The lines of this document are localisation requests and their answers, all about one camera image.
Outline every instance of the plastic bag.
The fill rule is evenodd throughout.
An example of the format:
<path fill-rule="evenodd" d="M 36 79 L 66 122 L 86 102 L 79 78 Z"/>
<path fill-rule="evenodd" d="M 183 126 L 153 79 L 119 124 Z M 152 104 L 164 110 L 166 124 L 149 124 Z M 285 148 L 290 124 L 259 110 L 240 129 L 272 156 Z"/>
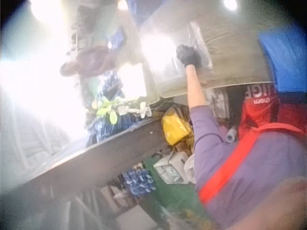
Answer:
<path fill-rule="evenodd" d="M 186 90 L 186 71 L 177 59 L 176 47 L 183 44 L 192 46 L 201 57 L 201 69 L 212 69 L 212 61 L 207 46 L 201 36 L 199 25 L 190 22 L 185 27 L 171 32 L 159 32 L 141 28 L 142 51 L 149 63 L 155 82 L 162 97 L 180 94 L 179 88 Z"/>
<path fill-rule="evenodd" d="M 170 145 L 175 145 L 191 132 L 191 127 L 174 107 L 169 108 L 162 117 L 165 138 Z"/>
<path fill-rule="evenodd" d="M 188 181 L 192 184 L 196 184 L 196 178 L 194 174 L 194 154 L 192 154 L 183 167 L 184 173 L 187 176 Z"/>

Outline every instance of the wooden board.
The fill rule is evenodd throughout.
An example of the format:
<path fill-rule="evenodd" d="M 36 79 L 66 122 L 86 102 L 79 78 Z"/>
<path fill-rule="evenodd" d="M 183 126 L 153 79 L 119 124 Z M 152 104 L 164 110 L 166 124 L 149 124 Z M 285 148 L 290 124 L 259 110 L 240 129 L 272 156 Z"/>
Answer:
<path fill-rule="evenodd" d="M 237 0 L 238 8 L 230 11 L 223 1 L 170 0 L 145 22 L 142 32 L 156 30 L 167 34 L 196 20 L 213 62 L 212 71 L 200 73 L 204 88 L 270 82 L 258 34 L 289 19 L 280 8 L 264 1 L 257 3 Z M 172 91 L 162 92 L 161 96 L 186 93 L 185 80 L 173 85 Z"/>

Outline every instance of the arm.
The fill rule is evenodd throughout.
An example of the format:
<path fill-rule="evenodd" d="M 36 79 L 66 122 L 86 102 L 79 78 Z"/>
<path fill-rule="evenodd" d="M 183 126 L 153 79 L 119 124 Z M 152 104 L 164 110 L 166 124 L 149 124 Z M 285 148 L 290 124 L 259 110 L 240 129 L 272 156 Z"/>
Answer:
<path fill-rule="evenodd" d="M 188 82 L 188 104 L 195 135 L 196 190 L 199 190 L 224 162 L 233 146 L 220 136 L 219 126 L 203 94 L 196 68 L 196 51 L 187 46 L 177 48 L 177 57 L 185 65 Z"/>
<path fill-rule="evenodd" d="M 284 180 L 243 220 L 228 230 L 292 230 L 306 224 L 306 178 Z"/>
<path fill-rule="evenodd" d="M 194 65 L 186 67 L 188 78 L 188 103 L 189 108 L 207 105 L 206 98 L 203 94 L 201 83 L 198 79 Z"/>

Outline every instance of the black glove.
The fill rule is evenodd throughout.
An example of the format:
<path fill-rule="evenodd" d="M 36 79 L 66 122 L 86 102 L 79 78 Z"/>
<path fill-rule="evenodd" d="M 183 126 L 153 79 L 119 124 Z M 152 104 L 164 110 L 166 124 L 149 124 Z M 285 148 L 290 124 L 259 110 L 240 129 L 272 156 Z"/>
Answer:
<path fill-rule="evenodd" d="M 187 65 L 194 65 L 199 67 L 201 64 L 201 57 L 199 53 L 193 49 L 193 47 L 180 45 L 176 49 L 177 58 L 182 62 L 184 67 Z"/>

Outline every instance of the yellow plastic bag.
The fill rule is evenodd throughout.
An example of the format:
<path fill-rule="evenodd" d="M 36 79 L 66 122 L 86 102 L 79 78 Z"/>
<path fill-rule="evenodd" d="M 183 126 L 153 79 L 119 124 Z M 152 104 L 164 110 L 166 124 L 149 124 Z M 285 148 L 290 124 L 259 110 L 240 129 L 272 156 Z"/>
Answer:
<path fill-rule="evenodd" d="M 171 107 L 162 117 L 164 135 L 170 145 L 175 145 L 191 132 L 189 123 L 180 114 L 181 111 L 179 109 L 177 112 L 174 107 Z"/>

